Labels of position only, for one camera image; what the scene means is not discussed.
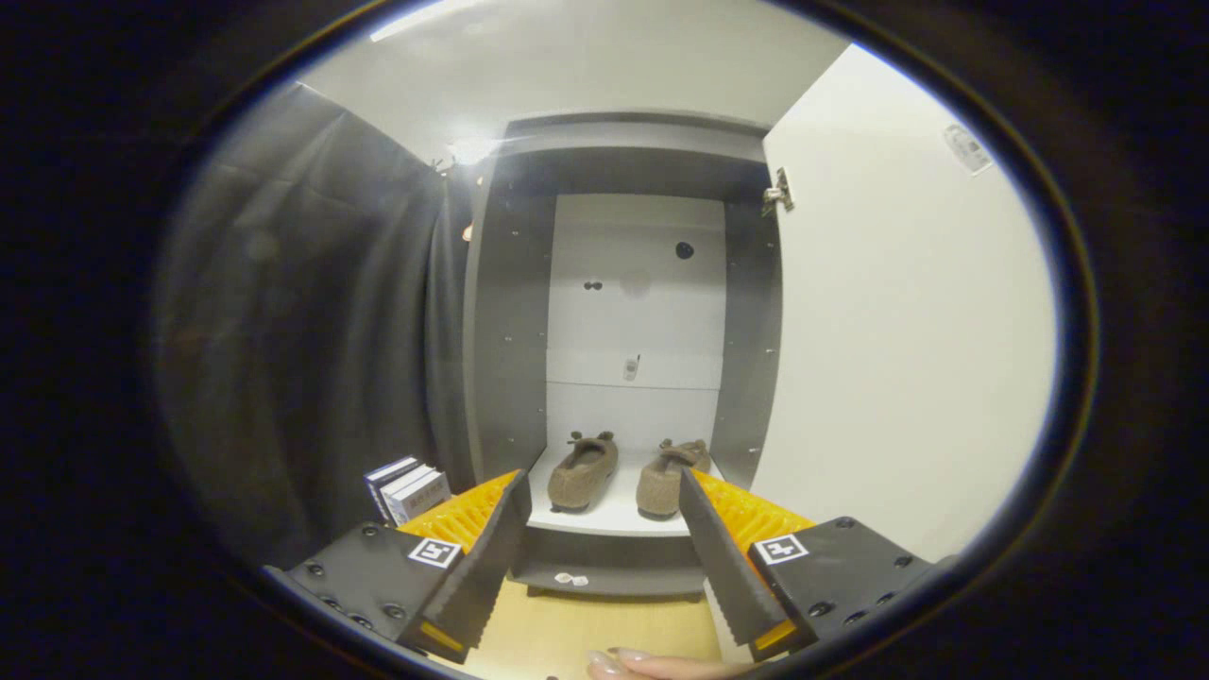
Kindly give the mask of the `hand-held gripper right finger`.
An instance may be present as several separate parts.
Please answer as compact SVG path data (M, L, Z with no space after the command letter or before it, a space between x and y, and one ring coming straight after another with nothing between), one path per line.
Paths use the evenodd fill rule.
M945 572L863 521L810 521L699 469L679 513L735 642L754 661L841 636Z

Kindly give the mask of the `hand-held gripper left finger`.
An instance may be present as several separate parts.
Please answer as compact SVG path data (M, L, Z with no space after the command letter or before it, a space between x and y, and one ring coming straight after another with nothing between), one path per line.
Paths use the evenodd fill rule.
M527 472L511 469L401 528L361 521L293 567L268 569L268 580L376 655L462 663L481 642L531 511Z

